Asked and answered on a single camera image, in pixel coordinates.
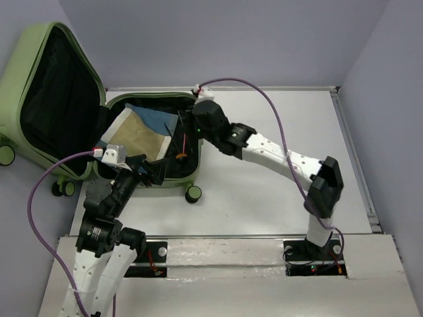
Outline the green hard-shell suitcase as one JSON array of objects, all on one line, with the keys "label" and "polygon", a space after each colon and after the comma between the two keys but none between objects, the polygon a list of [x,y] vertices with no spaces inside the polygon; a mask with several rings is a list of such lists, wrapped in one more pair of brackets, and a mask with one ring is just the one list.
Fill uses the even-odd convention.
[{"label": "green hard-shell suitcase", "polygon": [[[27,26],[1,77],[1,164],[16,154],[51,168],[58,177],[55,196],[71,196],[75,181],[114,178],[117,169],[87,155],[126,103],[176,114],[174,141],[163,187],[182,186],[186,201],[202,196],[195,184],[202,144],[189,136],[188,113],[194,97],[186,92],[133,92],[107,99],[106,88],[70,29],[60,22]],[[176,161],[182,153],[184,164]]]}]

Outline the blue and tan cloth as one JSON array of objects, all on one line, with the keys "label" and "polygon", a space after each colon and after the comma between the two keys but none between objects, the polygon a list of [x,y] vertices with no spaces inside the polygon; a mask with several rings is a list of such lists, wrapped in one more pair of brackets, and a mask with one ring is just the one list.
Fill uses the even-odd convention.
[{"label": "blue and tan cloth", "polygon": [[149,162],[163,159],[171,145],[164,123],[174,133],[178,116],[126,103],[97,142],[97,147],[122,145],[131,156],[145,154]]}]

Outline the small black orange cap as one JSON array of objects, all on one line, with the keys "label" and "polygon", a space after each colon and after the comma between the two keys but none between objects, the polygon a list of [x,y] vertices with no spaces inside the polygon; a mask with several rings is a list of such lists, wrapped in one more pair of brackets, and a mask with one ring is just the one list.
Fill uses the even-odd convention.
[{"label": "small black orange cap", "polygon": [[184,164],[188,160],[188,155],[186,153],[179,153],[176,156],[176,161],[179,164]]}]

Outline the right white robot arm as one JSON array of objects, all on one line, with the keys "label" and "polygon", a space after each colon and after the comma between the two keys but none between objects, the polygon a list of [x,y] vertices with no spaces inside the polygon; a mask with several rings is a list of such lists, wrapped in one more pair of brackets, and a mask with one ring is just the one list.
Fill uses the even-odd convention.
[{"label": "right white robot arm", "polygon": [[221,106],[212,100],[195,103],[192,109],[195,131],[224,155],[263,166],[299,187],[305,194],[303,206],[309,213],[304,251],[313,259],[328,252],[334,231],[333,213],[344,182],[335,158],[307,157],[284,149],[243,123],[231,123]]}]

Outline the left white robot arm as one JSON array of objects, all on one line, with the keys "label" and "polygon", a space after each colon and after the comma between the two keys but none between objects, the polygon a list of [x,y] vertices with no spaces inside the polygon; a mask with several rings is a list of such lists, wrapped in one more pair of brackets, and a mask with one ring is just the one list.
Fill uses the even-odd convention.
[{"label": "left white robot arm", "polygon": [[86,187],[73,282],[60,316],[106,316],[128,268],[145,256],[145,233],[124,227],[118,218],[139,185],[163,183],[168,160],[148,162],[137,155],[124,162],[127,167],[114,179],[97,178]]}]

